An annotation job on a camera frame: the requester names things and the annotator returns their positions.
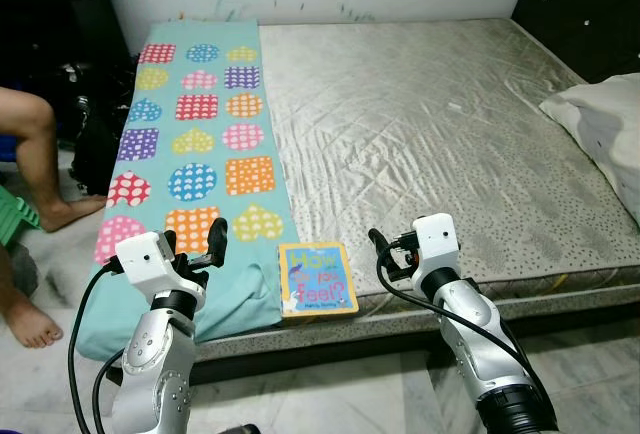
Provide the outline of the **yellow blue children's book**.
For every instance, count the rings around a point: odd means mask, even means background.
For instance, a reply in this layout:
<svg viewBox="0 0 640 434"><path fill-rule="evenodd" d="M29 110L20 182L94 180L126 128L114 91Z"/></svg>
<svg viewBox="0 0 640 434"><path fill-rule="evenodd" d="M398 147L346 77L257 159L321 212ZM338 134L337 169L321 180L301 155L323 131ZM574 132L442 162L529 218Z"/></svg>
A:
<svg viewBox="0 0 640 434"><path fill-rule="evenodd" d="M342 242L284 243L278 259L285 320L356 314L352 264Z"/></svg>

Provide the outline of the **white pillow with green tree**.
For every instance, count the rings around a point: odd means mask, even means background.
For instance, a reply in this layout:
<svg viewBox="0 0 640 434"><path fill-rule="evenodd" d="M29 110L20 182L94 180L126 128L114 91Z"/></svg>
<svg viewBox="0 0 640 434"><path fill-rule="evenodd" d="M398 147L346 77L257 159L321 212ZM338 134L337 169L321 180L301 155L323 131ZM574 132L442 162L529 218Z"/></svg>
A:
<svg viewBox="0 0 640 434"><path fill-rule="evenodd" d="M571 134L640 222L640 74L567 88L539 108Z"/></svg>

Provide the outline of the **black bag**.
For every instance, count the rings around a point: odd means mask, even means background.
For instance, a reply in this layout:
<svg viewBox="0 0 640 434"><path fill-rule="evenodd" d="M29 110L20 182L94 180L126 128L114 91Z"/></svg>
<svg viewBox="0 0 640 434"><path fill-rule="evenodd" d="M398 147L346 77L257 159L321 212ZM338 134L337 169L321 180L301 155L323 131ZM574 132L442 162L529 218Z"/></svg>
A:
<svg viewBox="0 0 640 434"><path fill-rule="evenodd" d="M133 62L65 65L74 131L70 177L86 195L108 193L131 114L136 69Z"/></svg>

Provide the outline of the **teal blanket with coloured shapes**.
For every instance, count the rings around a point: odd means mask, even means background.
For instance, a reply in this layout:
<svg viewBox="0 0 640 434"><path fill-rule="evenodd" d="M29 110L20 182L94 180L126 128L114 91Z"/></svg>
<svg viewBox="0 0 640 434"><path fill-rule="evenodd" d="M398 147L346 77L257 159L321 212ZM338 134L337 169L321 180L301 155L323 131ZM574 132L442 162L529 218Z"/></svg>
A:
<svg viewBox="0 0 640 434"><path fill-rule="evenodd" d="M192 257L228 224L224 265L209 270L197 341L268 328L282 315L278 248L296 242L273 133L259 27L173 21L151 28L131 111L113 155L92 270L146 230L172 230Z"/></svg>

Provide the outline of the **white quilted mattress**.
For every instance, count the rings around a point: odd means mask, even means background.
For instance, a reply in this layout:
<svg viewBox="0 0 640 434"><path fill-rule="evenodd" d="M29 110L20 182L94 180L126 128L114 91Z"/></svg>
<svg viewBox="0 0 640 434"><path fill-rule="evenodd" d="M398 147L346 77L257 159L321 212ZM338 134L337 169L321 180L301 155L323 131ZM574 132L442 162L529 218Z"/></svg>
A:
<svg viewBox="0 0 640 434"><path fill-rule="evenodd" d="M580 85L508 19L259 28L266 105L302 241L347 246L364 316L406 310L367 232L448 213L463 274L512 318L636 300L639 238L541 102Z"/></svg>

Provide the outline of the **green plastic stool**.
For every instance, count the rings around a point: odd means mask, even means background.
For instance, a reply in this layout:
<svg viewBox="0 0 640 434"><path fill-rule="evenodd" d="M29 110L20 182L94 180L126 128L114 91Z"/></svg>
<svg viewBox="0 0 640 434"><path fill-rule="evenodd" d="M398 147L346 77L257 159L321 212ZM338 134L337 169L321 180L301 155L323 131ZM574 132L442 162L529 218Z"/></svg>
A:
<svg viewBox="0 0 640 434"><path fill-rule="evenodd" d="M22 197L0 187L0 246L8 246L24 228L40 228L38 211Z"/></svg>

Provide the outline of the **person's bare leg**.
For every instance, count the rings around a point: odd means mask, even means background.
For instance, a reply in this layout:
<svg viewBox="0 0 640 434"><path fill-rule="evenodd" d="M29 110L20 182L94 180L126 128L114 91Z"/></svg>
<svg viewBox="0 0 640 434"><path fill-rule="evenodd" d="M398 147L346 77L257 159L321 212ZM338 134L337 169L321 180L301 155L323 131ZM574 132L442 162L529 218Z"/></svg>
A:
<svg viewBox="0 0 640 434"><path fill-rule="evenodd" d="M105 207L105 197L65 201L61 196L55 114L49 102L27 92L0 87L0 134L17 138L15 160L26 181L38 224L56 232Z"/></svg>
<svg viewBox="0 0 640 434"><path fill-rule="evenodd" d="M50 347L64 337L64 330L15 286L12 256L4 245L0 245L0 316L26 348Z"/></svg>

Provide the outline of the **black tufted headboard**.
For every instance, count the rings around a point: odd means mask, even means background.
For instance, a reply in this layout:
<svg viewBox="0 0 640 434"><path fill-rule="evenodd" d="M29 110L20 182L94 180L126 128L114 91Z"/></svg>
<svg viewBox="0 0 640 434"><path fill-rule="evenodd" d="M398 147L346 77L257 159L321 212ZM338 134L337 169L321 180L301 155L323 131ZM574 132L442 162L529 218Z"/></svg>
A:
<svg viewBox="0 0 640 434"><path fill-rule="evenodd" d="M512 19L585 81L640 72L640 0L518 0Z"/></svg>

